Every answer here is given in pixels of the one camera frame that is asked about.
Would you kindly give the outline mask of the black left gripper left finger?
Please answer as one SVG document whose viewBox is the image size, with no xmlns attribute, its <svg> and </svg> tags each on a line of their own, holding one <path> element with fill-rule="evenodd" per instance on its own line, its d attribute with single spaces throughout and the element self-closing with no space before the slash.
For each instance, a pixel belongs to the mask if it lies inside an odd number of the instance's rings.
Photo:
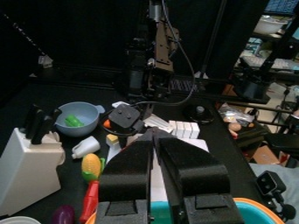
<svg viewBox="0 0 299 224">
<path fill-rule="evenodd" d="M 150 223 L 153 133 L 149 129 L 106 163 L 98 178 L 94 224 Z"/>
</svg>

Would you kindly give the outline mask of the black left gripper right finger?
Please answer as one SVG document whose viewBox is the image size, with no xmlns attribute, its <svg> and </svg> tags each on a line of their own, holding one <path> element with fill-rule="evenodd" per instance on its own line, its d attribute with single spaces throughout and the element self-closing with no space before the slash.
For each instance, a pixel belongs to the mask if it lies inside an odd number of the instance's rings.
<svg viewBox="0 0 299 224">
<path fill-rule="evenodd" d="M 153 129 L 172 224 L 244 224 L 225 165 L 200 147 Z"/>
</svg>

